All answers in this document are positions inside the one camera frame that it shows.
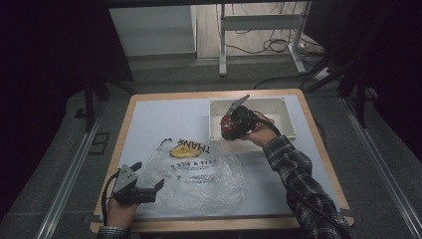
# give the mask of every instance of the red object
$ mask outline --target red object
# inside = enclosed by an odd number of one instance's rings
[[[233,131],[232,118],[230,116],[223,116],[220,121],[222,131]]]

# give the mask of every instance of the metal frame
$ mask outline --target metal frame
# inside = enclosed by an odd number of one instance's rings
[[[299,74],[305,74],[307,70],[299,57],[298,44],[301,39],[302,31],[304,30],[310,5],[311,2],[307,2],[301,14],[226,16],[225,4],[221,4],[220,76],[227,75],[226,31],[274,29],[296,29],[295,39],[292,44],[289,44],[288,48]]]

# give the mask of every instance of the person's arm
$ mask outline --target person's arm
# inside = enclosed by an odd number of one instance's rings
[[[303,238],[342,238],[337,228],[296,197],[298,195],[344,229],[348,228],[347,221],[337,213],[331,198],[312,178],[313,164],[306,155],[295,149],[284,135],[277,136],[261,123],[242,139],[263,148],[271,168],[288,188],[287,203],[301,225]]]
[[[134,218],[139,204],[122,205],[111,198],[107,206],[107,224],[100,227],[97,239],[126,239],[130,232],[128,227]]]

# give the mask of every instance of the metal rail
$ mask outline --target metal rail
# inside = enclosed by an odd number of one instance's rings
[[[382,181],[385,184],[388,192],[390,193],[391,198],[396,204],[401,216],[403,217],[405,223],[409,227],[410,232],[414,238],[422,238],[422,224],[421,219],[419,218],[416,210],[412,206],[409,198],[401,189],[397,180],[394,178],[394,175],[390,171],[387,163],[373,142],[368,131],[360,126],[360,123],[357,121],[354,108],[351,105],[349,99],[340,98],[340,101],[343,103],[344,108],[348,114],[348,117],[353,125],[354,129],[357,132],[360,140],[363,143],[367,153],[369,154],[370,159],[375,165],[376,170],[378,171]]]
[[[99,102],[97,108],[97,116],[94,121],[93,127],[90,131],[86,132],[83,141],[81,142],[78,151],[72,160],[71,165],[56,193],[55,198],[41,224],[40,230],[37,233],[36,238],[52,238],[56,230],[57,224],[59,223],[60,216],[68,202],[69,196],[81,171],[82,165],[84,164],[88,150],[93,142],[94,136],[99,127],[100,121],[105,111],[106,103]]]

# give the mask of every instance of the wooden table edge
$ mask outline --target wooden table edge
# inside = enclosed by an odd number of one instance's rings
[[[134,95],[131,97],[128,104],[123,123],[120,128],[120,133],[115,144],[114,152],[111,157],[110,164],[105,177],[105,183],[102,187],[102,192],[106,186],[106,180],[110,178],[117,170],[119,159],[121,157],[121,152],[123,149],[124,141],[127,136],[127,132],[130,126],[132,114],[136,106],[136,102],[141,101],[167,101],[167,100],[188,100],[188,99],[216,99],[216,98],[234,98],[238,99],[244,97],[245,95],[251,95],[251,97],[265,97],[265,96],[287,96],[295,95],[298,97],[298,100],[301,104],[301,107],[304,111],[304,115],[307,119],[308,125],[310,126],[311,132],[313,134],[314,140],[316,142],[317,150],[321,156],[322,162],[325,166],[326,173],[334,189],[334,193],[337,197],[338,204],[340,209],[349,210],[348,203],[345,199],[344,193],[341,189],[341,186],[336,177],[335,171],[332,167],[331,161],[329,160],[328,153],[325,150],[325,147],[320,138],[317,126],[312,117],[311,110],[308,106],[308,103],[305,99],[303,92],[299,89],[283,89],[283,90],[251,90],[251,91],[227,91],[227,92],[197,92],[197,93],[164,93],[164,94],[145,94],[145,95]],[[101,195],[97,203],[94,216],[102,215],[101,208]],[[349,225],[353,225],[354,218],[352,216],[345,216],[345,219]],[[295,218],[245,218],[245,219],[226,219],[226,220],[181,220],[181,221],[142,221],[142,222],[133,222],[131,229],[134,232],[170,232],[170,231],[192,231],[187,230],[185,226],[192,222],[195,222],[194,231],[209,231],[209,230],[236,230],[236,229],[259,229],[257,226],[251,225],[251,222],[256,223],[256,225],[261,226],[261,229],[288,229],[288,228],[298,228],[299,224]],[[91,223],[91,230],[97,233],[102,224],[99,222],[93,221]]]

